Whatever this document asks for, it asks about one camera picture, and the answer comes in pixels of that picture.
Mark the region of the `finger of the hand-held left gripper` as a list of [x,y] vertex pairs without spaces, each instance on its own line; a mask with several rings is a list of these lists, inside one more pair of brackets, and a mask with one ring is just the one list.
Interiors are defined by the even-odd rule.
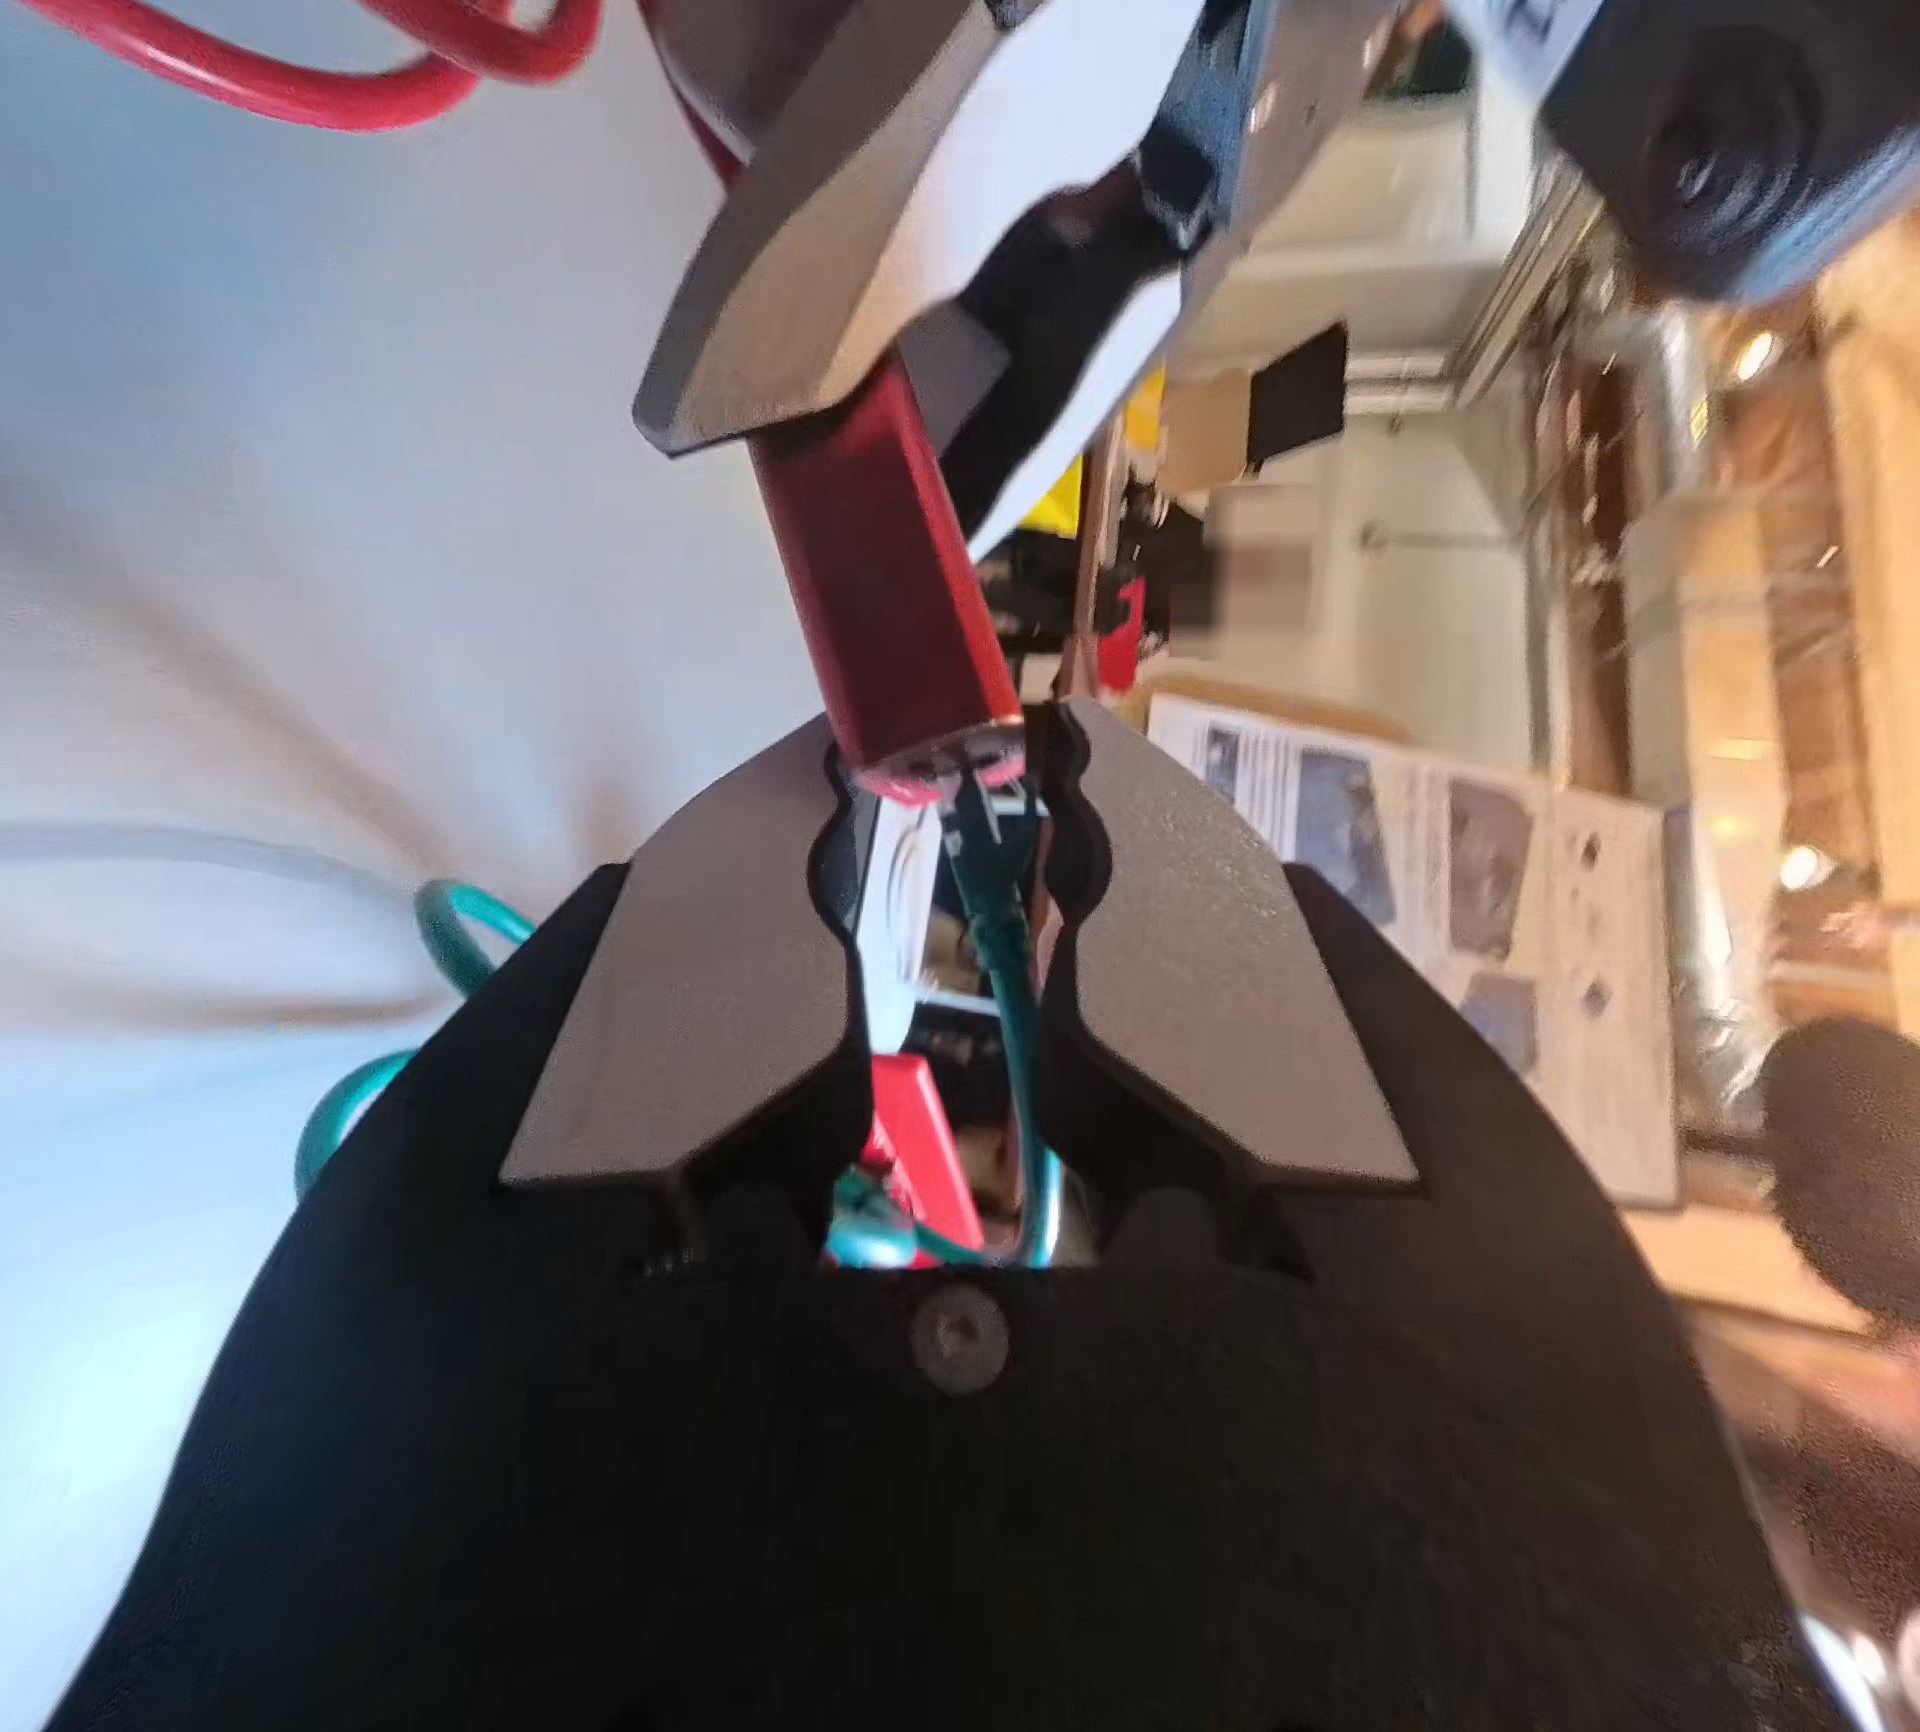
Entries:
[[1111,424],[1185,306],[1185,255],[1136,173],[1020,214],[973,280],[900,334],[900,358],[983,561]]
[[741,170],[660,323],[639,432],[686,457],[827,414],[1016,220],[1135,160],[1205,0],[666,0]]

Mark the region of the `black panel on cardboard stand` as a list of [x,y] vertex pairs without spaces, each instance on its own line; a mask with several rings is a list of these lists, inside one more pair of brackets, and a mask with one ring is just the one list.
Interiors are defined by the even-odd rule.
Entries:
[[1210,494],[1339,439],[1347,426],[1350,330],[1334,323],[1259,371],[1170,381],[1159,486]]

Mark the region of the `red plastic bin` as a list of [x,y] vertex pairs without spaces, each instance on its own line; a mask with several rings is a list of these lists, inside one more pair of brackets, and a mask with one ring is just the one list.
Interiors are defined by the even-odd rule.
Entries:
[[911,1224],[964,1250],[987,1237],[932,1064],[917,1055],[872,1061],[874,1120],[861,1169]]

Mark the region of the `black round stool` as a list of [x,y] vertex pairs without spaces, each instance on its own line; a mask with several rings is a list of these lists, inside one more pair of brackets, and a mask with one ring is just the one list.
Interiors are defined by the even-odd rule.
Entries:
[[1759,1078],[1775,1210],[1855,1309],[1918,1330],[1918,1046],[1882,1025],[1784,1033]]

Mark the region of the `white cabinet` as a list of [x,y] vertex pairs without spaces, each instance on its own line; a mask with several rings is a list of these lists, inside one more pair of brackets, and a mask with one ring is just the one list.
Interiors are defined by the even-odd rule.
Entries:
[[1491,80],[1341,126],[1169,354],[1169,389],[1245,389],[1348,328],[1348,417],[1479,402],[1597,231],[1602,205]]

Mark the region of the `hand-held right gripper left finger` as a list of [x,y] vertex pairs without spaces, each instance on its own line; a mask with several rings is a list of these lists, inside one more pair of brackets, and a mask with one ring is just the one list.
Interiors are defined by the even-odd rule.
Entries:
[[633,854],[497,1175],[657,1201],[693,1261],[822,1261],[874,1119],[854,801],[811,718]]

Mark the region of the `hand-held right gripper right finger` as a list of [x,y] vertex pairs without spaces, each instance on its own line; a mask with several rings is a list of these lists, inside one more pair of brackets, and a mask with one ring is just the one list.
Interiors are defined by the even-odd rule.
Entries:
[[1285,860],[1235,805],[1075,697],[1044,749],[1037,1110],[1098,1261],[1288,1244],[1285,1199],[1422,1177]]

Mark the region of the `white stand base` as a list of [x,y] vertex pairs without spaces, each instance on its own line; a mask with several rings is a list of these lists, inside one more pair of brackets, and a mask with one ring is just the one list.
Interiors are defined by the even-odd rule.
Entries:
[[880,799],[861,868],[854,943],[868,1043],[900,1055],[923,1000],[935,893],[944,862],[943,819]]

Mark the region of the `red metal port box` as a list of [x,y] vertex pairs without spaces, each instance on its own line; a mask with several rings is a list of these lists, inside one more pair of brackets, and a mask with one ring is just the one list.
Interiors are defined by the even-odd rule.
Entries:
[[749,454],[846,774],[903,806],[1027,768],[1027,721],[898,354]]

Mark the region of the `wooden table with black legs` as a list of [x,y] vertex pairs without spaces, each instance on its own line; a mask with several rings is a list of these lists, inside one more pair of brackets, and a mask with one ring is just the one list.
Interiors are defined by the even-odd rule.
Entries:
[[1115,585],[1126,486],[1133,473],[1126,418],[1115,411],[1086,446],[1081,473],[1077,559],[1068,597],[1068,630],[1053,699],[1112,700],[1129,693],[1141,670],[1145,585]]

